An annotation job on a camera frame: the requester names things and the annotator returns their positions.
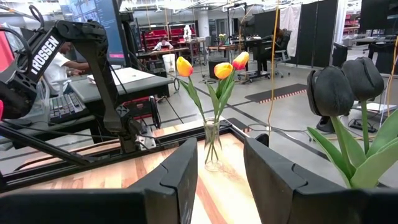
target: black tulip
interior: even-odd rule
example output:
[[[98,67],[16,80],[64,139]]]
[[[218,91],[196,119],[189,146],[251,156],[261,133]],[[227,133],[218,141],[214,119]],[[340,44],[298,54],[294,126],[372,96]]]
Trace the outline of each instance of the black tulip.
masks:
[[[312,71],[307,78],[307,94],[313,113],[319,116],[339,116],[348,113],[354,95],[344,73],[336,67]]]
[[[356,99],[366,101],[383,92],[384,80],[370,58],[346,61],[341,69],[347,76]]]

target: tulip stem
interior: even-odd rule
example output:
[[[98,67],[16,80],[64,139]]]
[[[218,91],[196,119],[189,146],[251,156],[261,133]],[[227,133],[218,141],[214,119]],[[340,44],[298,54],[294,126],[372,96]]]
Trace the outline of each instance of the tulip stem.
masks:
[[[369,151],[369,133],[368,133],[368,110],[366,109],[366,100],[361,101],[362,112],[362,132],[363,132],[363,146],[365,154]]]
[[[343,137],[343,132],[341,131],[340,127],[340,120],[338,119],[338,117],[330,117],[331,122],[333,123],[333,127],[335,128],[335,132],[337,135],[337,139],[338,139],[338,144],[340,146],[340,151],[341,151],[341,155],[343,156],[343,160],[347,166],[347,171],[348,171],[348,179],[350,179],[353,175],[354,172],[351,170],[351,162],[349,161],[349,157],[348,157],[348,153],[347,153],[347,148],[346,148],[346,144],[344,141],[344,137]]]

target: white trash bin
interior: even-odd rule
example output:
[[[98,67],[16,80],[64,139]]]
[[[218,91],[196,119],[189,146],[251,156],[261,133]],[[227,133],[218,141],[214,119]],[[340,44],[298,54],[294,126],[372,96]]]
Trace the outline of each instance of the white trash bin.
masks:
[[[175,55],[174,54],[167,54],[163,55],[164,67],[168,74],[175,76]]]

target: red-yellow tulip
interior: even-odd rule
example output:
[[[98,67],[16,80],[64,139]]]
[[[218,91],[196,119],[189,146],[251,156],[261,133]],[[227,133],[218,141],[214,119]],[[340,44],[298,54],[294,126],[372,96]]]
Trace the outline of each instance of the red-yellow tulip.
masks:
[[[246,66],[249,60],[249,53],[247,52],[242,52],[239,54],[235,60],[232,62],[232,66],[237,69],[237,70],[242,70]]]
[[[177,59],[177,71],[182,77],[189,77],[193,72],[193,68],[189,61],[183,57],[179,57]]]
[[[219,63],[214,67],[214,74],[217,76],[219,79],[224,79],[229,76],[229,74],[232,73],[233,67],[230,63],[224,62],[224,63]]]

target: black computer keyboard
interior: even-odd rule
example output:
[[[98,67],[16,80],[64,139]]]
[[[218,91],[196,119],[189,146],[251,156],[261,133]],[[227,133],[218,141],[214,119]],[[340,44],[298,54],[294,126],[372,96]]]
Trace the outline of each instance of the black computer keyboard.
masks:
[[[78,119],[88,114],[88,109],[74,93],[50,98],[50,126]]]

